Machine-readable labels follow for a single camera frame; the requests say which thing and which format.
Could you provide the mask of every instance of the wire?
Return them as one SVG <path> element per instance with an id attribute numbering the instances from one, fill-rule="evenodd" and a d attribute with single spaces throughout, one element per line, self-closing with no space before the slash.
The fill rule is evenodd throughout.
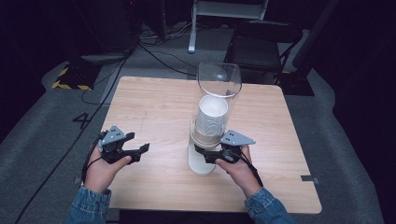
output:
<path id="1" fill-rule="evenodd" d="M 164 41 L 162 41 L 157 35 L 152 35 L 151 33 L 148 33 L 148 36 L 140 37 L 140 40 L 156 38 L 155 42 L 154 43 L 147 43 L 147 42 L 141 41 L 140 43 L 142 45 L 145 45 L 146 47 L 154 47 L 154 46 L 163 45 L 164 43 L 166 43 L 169 40 L 179 39 L 183 35 L 190 35 L 191 33 L 188 33 L 188 34 L 186 33 L 187 32 L 186 28 L 189 27 L 191 24 L 192 24 L 192 21 L 187 23 L 183 27 L 178 28 L 178 31 L 173 31 L 174 28 L 171 28 L 171 31 L 165 36 L 165 38 L 166 37 L 168 37 L 168 38 L 166 38 Z"/>
<path id="2" fill-rule="evenodd" d="M 81 181 L 82 182 L 85 182 L 85 177 L 87 176 L 88 167 L 90 167 L 93 164 L 93 162 L 91 162 L 89 165 L 87 165 L 88 162 L 90 161 L 90 157 L 91 157 L 91 155 L 93 153 L 93 150 L 95 149 L 96 145 L 98 144 L 98 141 L 100 140 L 100 138 L 101 138 L 101 134 L 98 134 L 96 139 L 91 144 L 90 150 L 88 151 L 88 155 L 85 158 L 84 165 L 82 165 L 82 170 L 81 170 Z"/>
<path id="3" fill-rule="evenodd" d="M 124 61 L 122 62 L 120 68 L 119 68 L 119 72 L 117 73 L 116 78 L 114 79 L 113 84 L 110 87 L 110 91 L 107 93 L 104 101 L 106 100 L 106 98 L 108 97 L 108 95 L 110 94 L 111 90 L 113 89 L 117 77 L 120 74 L 120 70 L 123 67 L 123 65 L 125 64 L 126 60 L 128 58 L 125 58 Z M 100 110 L 100 108 L 102 108 L 104 101 L 96 108 L 96 110 L 93 112 L 90 120 L 92 120 L 95 115 L 98 113 L 98 111 Z M 29 201 L 26 203 L 26 205 L 22 208 L 20 214 L 17 217 L 17 220 L 15 221 L 15 224 L 19 223 L 24 212 L 26 211 L 26 209 L 29 207 L 30 203 L 33 201 L 33 199 L 35 198 L 35 196 L 38 194 L 38 192 L 44 187 L 44 185 L 49 181 L 50 177 L 53 175 L 53 173 L 56 171 L 56 169 L 59 167 L 59 165 L 62 163 L 62 161 L 64 161 L 64 159 L 66 158 L 66 156 L 70 153 L 70 151 L 72 150 L 72 148 L 74 147 L 74 145 L 77 143 L 77 141 L 79 140 L 79 138 L 82 136 L 82 134 L 85 132 L 85 130 L 87 129 L 87 127 L 90 125 L 90 121 L 88 122 L 87 125 L 85 125 L 82 130 L 79 132 L 78 136 L 76 137 L 76 139 L 73 141 L 72 145 L 66 150 L 66 152 L 64 153 L 64 155 L 61 157 L 61 159 L 56 163 L 56 165 L 52 168 L 52 170 L 50 171 L 50 173 L 47 175 L 47 177 L 44 179 L 44 181 L 41 183 L 41 185 L 38 187 L 38 189 L 35 191 L 35 193 L 32 195 L 32 197 L 29 199 Z"/>
<path id="4" fill-rule="evenodd" d="M 253 164 L 248 160 L 248 157 L 247 157 L 243 152 L 241 152 L 241 154 L 242 154 L 245 158 L 242 157 L 242 156 L 240 156 L 240 155 L 238 155 L 238 154 L 236 154 L 236 153 L 234 153 L 234 152 L 232 152 L 230 149 L 227 149 L 227 152 L 230 153 L 230 154 L 235 155 L 236 157 L 238 157 L 239 159 L 241 159 L 242 161 L 244 161 L 244 162 L 247 164 L 248 168 L 249 168 L 249 169 L 251 170 L 251 172 L 253 173 L 254 177 L 256 177 L 257 182 L 259 182 L 259 185 L 260 185 L 261 187 L 264 186 L 264 184 L 262 183 L 262 179 L 260 178 L 259 172 L 257 171 L 256 167 L 253 166 Z"/>
<path id="5" fill-rule="evenodd" d="M 197 67 L 196 67 L 195 65 L 192 65 L 192 64 L 190 64 L 190 63 L 187 63 L 187 62 L 185 62 L 185 61 L 179 59 L 179 58 L 178 58 L 176 55 L 174 55 L 174 54 L 165 53 L 165 52 L 158 51 L 158 50 L 152 50 L 151 53 L 161 53 L 161 54 L 166 54 L 166 55 L 172 56 L 172 57 L 176 58 L 177 60 L 181 61 L 182 63 L 184 63 L 184 64 L 186 64 L 186 65 L 188 65 L 188 66 L 190 66 L 190 67 L 192 67 L 192 68 L 197 69 Z"/>
<path id="6" fill-rule="evenodd" d="M 120 56 L 118 58 L 112 58 L 112 59 L 101 59 L 101 60 L 92 60 L 92 59 L 85 59 L 81 58 L 83 61 L 93 64 L 93 65 L 106 65 L 106 64 L 111 64 L 111 63 L 119 63 L 125 58 L 128 58 L 130 54 L 124 54 L 123 56 Z"/>
<path id="7" fill-rule="evenodd" d="M 173 68 L 173 67 L 169 66 L 168 64 L 164 63 L 163 61 L 161 61 L 159 58 L 157 58 L 157 56 L 155 56 L 153 53 L 151 53 L 148 49 L 146 49 L 145 47 L 143 47 L 141 44 L 138 44 L 138 45 L 139 45 L 140 48 L 142 48 L 145 52 L 147 52 L 149 55 L 151 55 L 153 58 L 155 58 L 158 62 L 160 62 L 161 64 L 165 65 L 165 66 L 168 67 L 169 69 L 171 69 L 171 70 L 173 70 L 173 71 L 175 71 L 175 72 L 184 74 L 184 75 L 186 75 L 186 76 L 196 77 L 195 74 L 185 73 L 185 72 L 176 70 L 175 68 Z"/>
<path id="8" fill-rule="evenodd" d="M 112 71 L 109 75 L 107 75 L 106 77 L 104 77 L 104 78 L 102 78 L 101 80 L 97 81 L 95 84 L 93 84 L 93 86 L 96 86 L 96 85 L 98 85 L 99 83 L 105 81 L 107 78 L 111 77 L 111 76 L 114 74 L 114 72 L 116 71 L 116 68 L 117 68 L 117 66 L 118 66 L 119 64 L 120 64 L 120 62 L 117 63 L 116 66 L 114 66 L 113 71 Z M 84 103 L 87 104 L 87 105 L 99 105 L 100 103 L 92 103 L 92 102 L 88 102 L 88 101 L 84 100 L 84 95 L 85 95 L 85 93 L 86 93 L 87 91 L 88 91 L 88 90 L 85 90 L 85 91 L 82 93 L 82 95 L 81 95 L 81 101 L 84 102 Z"/>

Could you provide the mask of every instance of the white stand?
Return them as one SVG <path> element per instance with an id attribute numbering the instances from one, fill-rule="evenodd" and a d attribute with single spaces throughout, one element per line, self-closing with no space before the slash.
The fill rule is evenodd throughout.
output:
<path id="1" fill-rule="evenodd" d="M 197 15 L 263 20 L 267 5 L 268 0 L 263 0 L 262 5 L 245 5 L 194 0 L 194 4 L 192 6 L 192 27 L 190 34 L 189 53 L 195 52 Z"/>
<path id="2" fill-rule="evenodd" d="M 189 142 L 189 166 L 197 175 L 208 175 L 216 168 L 216 164 L 206 163 L 204 155 L 195 151 L 191 137 Z"/>

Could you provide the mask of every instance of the black chair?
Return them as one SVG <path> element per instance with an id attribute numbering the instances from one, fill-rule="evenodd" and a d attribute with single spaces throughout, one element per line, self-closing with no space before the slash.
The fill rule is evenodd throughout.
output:
<path id="1" fill-rule="evenodd" d="M 302 37 L 302 29 L 293 24 L 244 21 L 234 28 L 224 62 L 236 63 L 242 70 L 260 71 L 262 75 L 273 73 L 274 84 L 281 86 L 280 80 L 291 49 Z M 280 50 L 280 43 L 287 44 L 286 49 Z"/>

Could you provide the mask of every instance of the white base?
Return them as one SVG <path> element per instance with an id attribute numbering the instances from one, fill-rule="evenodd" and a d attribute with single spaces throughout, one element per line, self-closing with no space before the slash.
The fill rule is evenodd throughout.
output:
<path id="1" fill-rule="evenodd" d="M 189 166 L 198 175 L 208 175 L 216 168 L 216 164 L 206 163 L 204 155 L 195 151 L 191 139 L 189 142 Z"/>

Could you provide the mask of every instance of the glass cylinder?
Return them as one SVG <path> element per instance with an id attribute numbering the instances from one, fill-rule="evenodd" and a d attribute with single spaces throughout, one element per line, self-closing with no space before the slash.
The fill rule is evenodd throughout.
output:
<path id="1" fill-rule="evenodd" d="M 225 132 L 242 89 L 240 69 L 232 63 L 200 63 L 197 81 L 191 138 L 198 147 L 213 148 Z"/>

